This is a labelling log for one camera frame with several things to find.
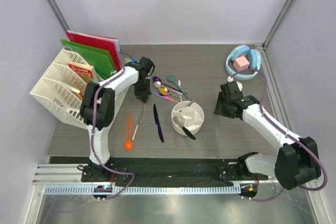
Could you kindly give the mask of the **green folder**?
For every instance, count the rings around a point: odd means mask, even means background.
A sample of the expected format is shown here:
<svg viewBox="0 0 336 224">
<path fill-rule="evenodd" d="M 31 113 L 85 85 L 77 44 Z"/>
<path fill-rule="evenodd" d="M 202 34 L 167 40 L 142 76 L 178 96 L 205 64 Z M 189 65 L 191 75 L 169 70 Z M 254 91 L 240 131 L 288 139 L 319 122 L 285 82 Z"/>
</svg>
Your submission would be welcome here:
<svg viewBox="0 0 336 224">
<path fill-rule="evenodd" d="M 78 53 L 91 66 L 95 67 L 96 73 L 103 79 L 108 79 L 118 72 L 110 53 L 105 49 L 86 46 L 70 40 L 61 39 L 61 44 Z"/>
</svg>

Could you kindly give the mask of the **blue card box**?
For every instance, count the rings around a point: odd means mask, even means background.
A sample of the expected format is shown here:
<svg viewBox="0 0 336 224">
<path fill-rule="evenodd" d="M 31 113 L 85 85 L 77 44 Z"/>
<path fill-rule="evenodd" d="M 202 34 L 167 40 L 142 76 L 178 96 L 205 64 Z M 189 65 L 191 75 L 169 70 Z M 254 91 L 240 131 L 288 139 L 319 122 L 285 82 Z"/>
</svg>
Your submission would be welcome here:
<svg viewBox="0 0 336 224">
<path fill-rule="evenodd" d="M 137 59 L 129 59 L 129 62 L 131 62 L 131 63 L 139 63 L 139 61 Z"/>
</svg>

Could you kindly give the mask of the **orange chopstick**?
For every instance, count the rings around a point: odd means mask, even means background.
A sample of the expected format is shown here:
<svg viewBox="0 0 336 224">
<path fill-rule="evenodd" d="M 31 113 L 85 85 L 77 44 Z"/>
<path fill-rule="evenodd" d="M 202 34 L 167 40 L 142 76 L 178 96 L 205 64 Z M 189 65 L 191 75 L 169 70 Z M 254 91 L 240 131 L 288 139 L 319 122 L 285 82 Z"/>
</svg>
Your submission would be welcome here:
<svg viewBox="0 0 336 224">
<path fill-rule="evenodd" d="M 129 128 L 131 122 L 131 112 L 128 113 L 128 122 L 127 122 L 127 134 L 126 134 L 126 142 L 129 140 Z"/>
</svg>

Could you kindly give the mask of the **gold spoon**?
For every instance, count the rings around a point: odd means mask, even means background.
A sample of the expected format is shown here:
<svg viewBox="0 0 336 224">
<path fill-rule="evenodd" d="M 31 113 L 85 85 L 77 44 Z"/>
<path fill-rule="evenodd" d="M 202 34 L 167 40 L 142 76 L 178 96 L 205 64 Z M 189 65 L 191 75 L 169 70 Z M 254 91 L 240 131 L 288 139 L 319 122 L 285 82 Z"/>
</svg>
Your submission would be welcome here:
<svg viewBox="0 0 336 224">
<path fill-rule="evenodd" d="M 169 88 L 166 88 L 164 86 L 159 86 L 158 87 L 158 91 L 159 91 L 159 94 L 162 95 L 162 96 L 174 96 L 176 98 L 179 98 L 180 100 L 182 100 L 182 94 L 178 91 L 174 91 L 174 90 L 171 90 Z"/>
</svg>

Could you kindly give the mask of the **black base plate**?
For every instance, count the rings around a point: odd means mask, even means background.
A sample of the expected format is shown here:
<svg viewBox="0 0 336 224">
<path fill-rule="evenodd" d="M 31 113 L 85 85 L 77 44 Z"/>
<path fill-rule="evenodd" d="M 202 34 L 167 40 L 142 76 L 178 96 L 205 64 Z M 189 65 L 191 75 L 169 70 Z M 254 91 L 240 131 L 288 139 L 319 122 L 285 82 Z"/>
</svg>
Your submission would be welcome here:
<svg viewBox="0 0 336 224">
<path fill-rule="evenodd" d="M 77 169 L 82 172 L 82 182 L 114 182 L 121 187 L 130 181 L 131 173 L 135 175 L 132 187 L 217 187 L 256 178 L 268 180 L 266 175 L 240 172 L 237 159 L 115 157 L 109 167 L 120 174 L 88 165 Z"/>
</svg>

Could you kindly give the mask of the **white round divided container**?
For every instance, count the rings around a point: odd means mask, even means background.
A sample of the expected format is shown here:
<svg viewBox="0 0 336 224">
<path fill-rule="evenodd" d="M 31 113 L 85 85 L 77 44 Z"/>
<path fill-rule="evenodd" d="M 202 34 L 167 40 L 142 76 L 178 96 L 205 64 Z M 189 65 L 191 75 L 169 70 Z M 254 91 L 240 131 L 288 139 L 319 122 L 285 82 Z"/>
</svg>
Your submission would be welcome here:
<svg viewBox="0 0 336 224">
<path fill-rule="evenodd" d="M 186 136 L 182 128 L 174 122 L 174 117 L 177 117 L 179 122 L 193 135 L 195 135 L 201 129 L 205 115 L 202 107 L 196 102 L 193 102 L 190 105 L 190 101 L 182 101 L 173 107 L 171 111 L 173 129 L 178 134 Z"/>
</svg>

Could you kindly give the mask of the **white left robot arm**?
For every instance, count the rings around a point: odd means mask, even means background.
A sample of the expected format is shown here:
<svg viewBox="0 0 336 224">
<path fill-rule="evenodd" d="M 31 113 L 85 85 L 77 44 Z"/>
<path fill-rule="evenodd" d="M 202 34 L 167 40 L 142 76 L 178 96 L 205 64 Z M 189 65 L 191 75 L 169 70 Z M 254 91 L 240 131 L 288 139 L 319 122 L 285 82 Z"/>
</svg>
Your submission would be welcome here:
<svg viewBox="0 0 336 224">
<path fill-rule="evenodd" d="M 146 103 L 150 92 L 150 76 L 155 70 L 154 63 L 146 57 L 138 62 L 128 62 L 112 77 L 99 83 L 89 82 L 80 107 L 80 115 L 90 134 L 91 163 L 96 167 L 93 174 L 105 182 L 112 174 L 106 163 L 110 160 L 108 133 L 116 115 L 116 98 L 130 86 L 134 86 L 134 95 Z"/>
</svg>

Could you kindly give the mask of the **pink cube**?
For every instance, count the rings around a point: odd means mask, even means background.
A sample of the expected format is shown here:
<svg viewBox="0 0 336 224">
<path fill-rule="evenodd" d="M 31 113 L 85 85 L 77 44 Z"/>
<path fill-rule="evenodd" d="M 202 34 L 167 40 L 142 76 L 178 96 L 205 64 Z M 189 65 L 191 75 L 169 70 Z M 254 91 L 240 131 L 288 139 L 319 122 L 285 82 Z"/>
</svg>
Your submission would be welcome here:
<svg viewBox="0 0 336 224">
<path fill-rule="evenodd" d="M 233 62 L 233 67 L 237 72 L 248 69 L 249 65 L 250 62 L 247 60 L 245 56 L 240 56 L 236 58 Z"/>
</svg>

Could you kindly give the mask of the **light blue headphones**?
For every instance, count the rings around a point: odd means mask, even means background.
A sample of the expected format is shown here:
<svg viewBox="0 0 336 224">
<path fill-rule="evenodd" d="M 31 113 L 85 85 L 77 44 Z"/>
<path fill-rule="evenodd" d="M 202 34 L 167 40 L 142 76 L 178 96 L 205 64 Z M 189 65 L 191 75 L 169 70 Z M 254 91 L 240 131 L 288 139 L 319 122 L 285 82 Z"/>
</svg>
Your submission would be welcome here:
<svg viewBox="0 0 336 224">
<path fill-rule="evenodd" d="M 227 57 L 225 69 L 229 76 L 239 81 L 248 81 L 258 75 L 261 67 L 261 54 L 247 45 L 236 47 Z"/>
</svg>

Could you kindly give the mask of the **red folder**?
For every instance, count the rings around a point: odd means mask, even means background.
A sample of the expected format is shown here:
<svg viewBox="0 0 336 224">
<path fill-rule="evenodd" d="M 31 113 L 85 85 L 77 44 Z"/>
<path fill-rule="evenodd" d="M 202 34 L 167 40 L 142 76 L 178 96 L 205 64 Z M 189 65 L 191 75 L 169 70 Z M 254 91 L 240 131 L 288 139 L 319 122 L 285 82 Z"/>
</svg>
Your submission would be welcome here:
<svg viewBox="0 0 336 224">
<path fill-rule="evenodd" d="M 107 50 L 113 60 L 116 70 L 121 70 L 122 67 L 119 63 L 120 43 L 118 39 L 84 34 L 71 30 L 67 30 L 66 34 L 70 41 Z"/>
</svg>

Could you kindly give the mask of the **teal spoon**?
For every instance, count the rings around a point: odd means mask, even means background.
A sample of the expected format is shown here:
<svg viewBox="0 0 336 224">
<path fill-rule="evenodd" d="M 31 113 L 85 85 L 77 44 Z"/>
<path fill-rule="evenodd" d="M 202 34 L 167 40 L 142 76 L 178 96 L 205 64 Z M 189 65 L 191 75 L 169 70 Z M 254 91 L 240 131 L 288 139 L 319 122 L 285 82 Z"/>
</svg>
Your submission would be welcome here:
<svg viewBox="0 0 336 224">
<path fill-rule="evenodd" d="M 186 98 L 189 98 L 187 93 L 178 85 L 178 82 L 177 82 L 175 76 L 168 76 L 167 81 L 174 83 L 178 87 L 178 89 L 186 96 Z"/>
</svg>

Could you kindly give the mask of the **white plastic file organizer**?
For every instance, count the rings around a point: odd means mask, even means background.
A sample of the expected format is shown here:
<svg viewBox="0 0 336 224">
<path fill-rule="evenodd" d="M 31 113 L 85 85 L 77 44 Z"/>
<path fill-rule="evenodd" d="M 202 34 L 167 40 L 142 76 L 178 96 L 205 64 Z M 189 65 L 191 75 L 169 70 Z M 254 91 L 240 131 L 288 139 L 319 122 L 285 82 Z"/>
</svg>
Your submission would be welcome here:
<svg viewBox="0 0 336 224">
<path fill-rule="evenodd" d="M 63 48 L 30 94 L 61 122 L 86 129 L 79 113 L 82 100 L 67 88 L 84 92 L 86 83 L 70 69 L 70 61 L 87 63 L 78 53 Z"/>
</svg>

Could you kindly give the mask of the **blue metallic knife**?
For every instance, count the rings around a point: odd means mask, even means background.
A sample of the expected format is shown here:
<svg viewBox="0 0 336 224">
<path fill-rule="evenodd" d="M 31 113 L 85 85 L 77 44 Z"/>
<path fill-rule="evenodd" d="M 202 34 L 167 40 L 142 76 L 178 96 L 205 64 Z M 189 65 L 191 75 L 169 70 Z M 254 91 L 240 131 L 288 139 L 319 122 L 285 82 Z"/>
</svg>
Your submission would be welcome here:
<svg viewBox="0 0 336 224">
<path fill-rule="evenodd" d="M 158 115 L 158 112 L 157 112 L 156 104 L 153 105 L 153 114 L 154 114 L 154 120 L 155 120 L 155 124 L 157 126 L 157 131 L 158 131 L 159 138 L 160 138 L 161 142 L 164 143 L 164 137 L 163 137 L 163 133 L 162 133 L 161 125 L 160 125 L 160 120 L 159 120 L 159 115 Z"/>
</svg>

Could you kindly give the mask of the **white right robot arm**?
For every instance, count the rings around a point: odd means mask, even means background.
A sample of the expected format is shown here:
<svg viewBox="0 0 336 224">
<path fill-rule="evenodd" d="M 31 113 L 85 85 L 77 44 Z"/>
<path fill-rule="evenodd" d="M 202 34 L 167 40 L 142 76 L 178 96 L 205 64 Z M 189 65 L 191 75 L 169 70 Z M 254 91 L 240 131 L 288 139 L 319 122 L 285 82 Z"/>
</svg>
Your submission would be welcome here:
<svg viewBox="0 0 336 224">
<path fill-rule="evenodd" d="M 292 190 L 321 176 L 316 142 L 311 137 L 300 137 L 276 121 L 254 96 L 243 95 L 239 82 L 220 86 L 214 113 L 249 124 L 277 153 L 276 157 L 257 152 L 239 157 L 237 173 L 242 179 L 262 174 Z"/>
</svg>

